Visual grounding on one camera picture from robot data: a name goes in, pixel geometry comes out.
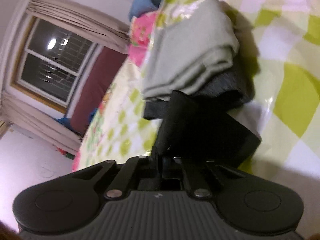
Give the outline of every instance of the checkered tablecloth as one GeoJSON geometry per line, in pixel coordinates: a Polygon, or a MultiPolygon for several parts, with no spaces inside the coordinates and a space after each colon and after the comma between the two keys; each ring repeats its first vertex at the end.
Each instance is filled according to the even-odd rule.
{"type": "MultiPolygon", "coordinates": [[[[202,1],[163,0],[155,28],[188,20],[202,1]]],[[[220,1],[255,87],[254,100],[230,115],[262,138],[240,168],[300,194],[298,232],[307,237],[320,230],[320,0],[220,1]]],[[[96,114],[79,168],[148,154],[159,123],[140,117],[140,72],[133,69],[126,61],[115,79],[117,96],[96,114]]]]}

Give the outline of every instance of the white logo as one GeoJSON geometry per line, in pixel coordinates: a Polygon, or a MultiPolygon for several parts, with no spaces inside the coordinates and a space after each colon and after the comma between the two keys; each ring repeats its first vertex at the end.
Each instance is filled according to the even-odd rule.
{"type": "Polygon", "coordinates": [[[163,195],[161,194],[161,193],[158,193],[158,194],[156,194],[156,195],[154,195],[156,198],[161,198],[161,197],[163,197],[163,195]]]}

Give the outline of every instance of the metal screw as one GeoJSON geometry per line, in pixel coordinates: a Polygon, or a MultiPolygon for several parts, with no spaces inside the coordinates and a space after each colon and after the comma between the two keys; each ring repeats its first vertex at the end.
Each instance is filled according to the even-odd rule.
{"type": "Polygon", "coordinates": [[[119,190],[119,189],[112,189],[112,190],[109,190],[107,192],[107,196],[111,197],[111,198],[121,197],[122,196],[122,191],[119,190]]]}
{"type": "Polygon", "coordinates": [[[198,188],[194,192],[196,197],[208,197],[210,195],[210,191],[205,188],[198,188]]]}

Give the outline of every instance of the reflected light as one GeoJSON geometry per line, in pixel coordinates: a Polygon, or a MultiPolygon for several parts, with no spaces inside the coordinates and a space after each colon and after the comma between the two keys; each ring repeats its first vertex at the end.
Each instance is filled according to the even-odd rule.
{"type": "Polygon", "coordinates": [[[68,43],[69,40],[65,39],[63,42],[63,45],[66,45],[68,43]]]}
{"type": "Polygon", "coordinates": [[[56,45],[56,42],[56,39],[52,39],[48,44],[48,49],[52,49],[56,45]]]}

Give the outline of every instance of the window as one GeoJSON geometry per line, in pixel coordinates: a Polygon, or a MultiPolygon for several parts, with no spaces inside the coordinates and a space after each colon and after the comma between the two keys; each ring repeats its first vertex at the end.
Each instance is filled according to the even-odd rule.
{"type": "Polygon", "coordinates": [[[37,19],[26,42],[16,82],[67,107],[95,44],[37,19]]]}

